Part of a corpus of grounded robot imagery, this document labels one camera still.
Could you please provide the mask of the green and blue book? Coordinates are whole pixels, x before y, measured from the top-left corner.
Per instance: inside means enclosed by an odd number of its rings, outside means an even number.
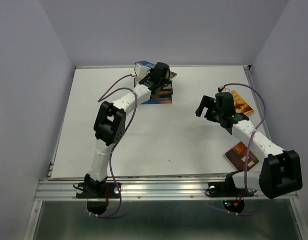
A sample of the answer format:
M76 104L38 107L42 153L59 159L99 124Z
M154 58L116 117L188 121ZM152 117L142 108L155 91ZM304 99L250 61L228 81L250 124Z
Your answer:
M153 63L150 63L148 61L145 61L145 60L141 60L141 61L137 61L135 62L135 66L137 65L140 65L142 67L146 67L148 69L153 69L155 67L155 64ZM170 70L170 73L169 73L169 80L171 81L172 79L174 79L175 77L177 76L177 74L173 71Z

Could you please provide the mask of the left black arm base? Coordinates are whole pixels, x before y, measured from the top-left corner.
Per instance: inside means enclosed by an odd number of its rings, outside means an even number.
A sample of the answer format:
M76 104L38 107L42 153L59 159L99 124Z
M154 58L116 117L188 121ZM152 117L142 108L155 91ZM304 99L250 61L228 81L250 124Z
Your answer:
M89 215L97 218L113 217L120 209L121 183L93 180L86 174L83 182L73 184L76 198L86 200Z

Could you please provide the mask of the brown orange book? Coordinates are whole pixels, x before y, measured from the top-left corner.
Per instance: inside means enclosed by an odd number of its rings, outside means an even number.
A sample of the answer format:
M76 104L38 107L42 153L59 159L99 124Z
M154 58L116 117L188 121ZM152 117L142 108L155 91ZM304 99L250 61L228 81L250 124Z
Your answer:
M243 171L245 169L246 154L247 147L242 142L239 142L237 145L228 150L224 154L224 157L235 167L236 170ZM249 171L258 163L259 160L252 152L250 152L247 163L247 170Z

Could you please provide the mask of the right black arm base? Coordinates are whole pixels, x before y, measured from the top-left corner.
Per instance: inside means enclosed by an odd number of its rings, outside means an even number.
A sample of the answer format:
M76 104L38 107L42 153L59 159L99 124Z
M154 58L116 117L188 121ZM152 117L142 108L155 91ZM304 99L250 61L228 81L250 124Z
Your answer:
M211 198L226 198L223 200L225 210L241 214L245 208L244 197L253 197L255 191L245 190L245 188L237 188L234 184L233 175L239 173L232 172L226 175L223 181L212 181L208 183L205 195Z

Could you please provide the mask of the Jane Eyre blue book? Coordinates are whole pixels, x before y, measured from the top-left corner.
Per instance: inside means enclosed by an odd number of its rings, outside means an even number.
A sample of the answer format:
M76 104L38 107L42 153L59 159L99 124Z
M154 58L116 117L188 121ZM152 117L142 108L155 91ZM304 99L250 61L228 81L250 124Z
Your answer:
M159 98L152 98L149 99L147 101L145 101L144 103L142 103L143 105L154 105L154 104L171 104L172 103L172 97L159 97Z

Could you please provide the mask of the yellow orange book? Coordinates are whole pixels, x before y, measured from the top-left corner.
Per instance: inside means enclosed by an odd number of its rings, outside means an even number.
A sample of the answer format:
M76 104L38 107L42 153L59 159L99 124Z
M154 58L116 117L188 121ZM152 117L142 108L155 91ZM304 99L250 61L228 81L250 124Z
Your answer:
M237 113L243 113L246 116L254 113L254 110L247 104L247 102L235 91L232 90L231 94L234 99L234 105Z

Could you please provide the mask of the Little Women floral book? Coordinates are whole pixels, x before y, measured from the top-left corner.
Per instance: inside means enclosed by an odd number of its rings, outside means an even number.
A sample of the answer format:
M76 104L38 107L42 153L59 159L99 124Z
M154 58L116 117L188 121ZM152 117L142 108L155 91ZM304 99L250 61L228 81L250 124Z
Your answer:
M136 77L134 78L134 85L135 85L135 86L138 85L140 81L141 81L141 78L138 77L138 76L136 76Z

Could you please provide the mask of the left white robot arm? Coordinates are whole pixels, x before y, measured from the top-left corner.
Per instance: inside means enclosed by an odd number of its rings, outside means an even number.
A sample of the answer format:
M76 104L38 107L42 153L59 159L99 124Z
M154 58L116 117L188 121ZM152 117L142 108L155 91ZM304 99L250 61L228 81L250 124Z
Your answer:
M93 126L96 147L91 167L84 177L84 183L94 197L100 197L105 192L104 182L113 150L130 126L130 123L126 123L126 117L132 114L133 119L140 104L150 100L169 84L170 74L170 67L165 63L157 62L151 68L137 63L133 74L120 78L140 77L134 88L112 90L111 86L98 100L101 105Z

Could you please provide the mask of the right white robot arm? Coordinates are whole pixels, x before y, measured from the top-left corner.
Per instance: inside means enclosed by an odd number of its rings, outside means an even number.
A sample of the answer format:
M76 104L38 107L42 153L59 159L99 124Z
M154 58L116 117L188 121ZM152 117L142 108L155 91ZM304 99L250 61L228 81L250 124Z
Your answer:
M255 155L262 165L259 173L231 172L224 181L210 182L206 194L212 198L235 197L242 193L252 197L261 191L267 198L274 199L303 187L300 156L294 150L284 150L271 142L256 129L249 118L236 112L234 97L230 92L220 92L215 97L203 96L195 111L200 117L207 109L205 119L219 123Z

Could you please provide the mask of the A Tale of Two Cities book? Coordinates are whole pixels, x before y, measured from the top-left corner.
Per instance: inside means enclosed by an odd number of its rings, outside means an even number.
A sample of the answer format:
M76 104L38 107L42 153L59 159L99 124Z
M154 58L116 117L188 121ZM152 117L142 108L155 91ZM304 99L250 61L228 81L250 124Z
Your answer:
M165 84L160 92L152 96L152 98L165 98L165 97L171 97L173 94L173 87L172 82L169 82L168 84Z

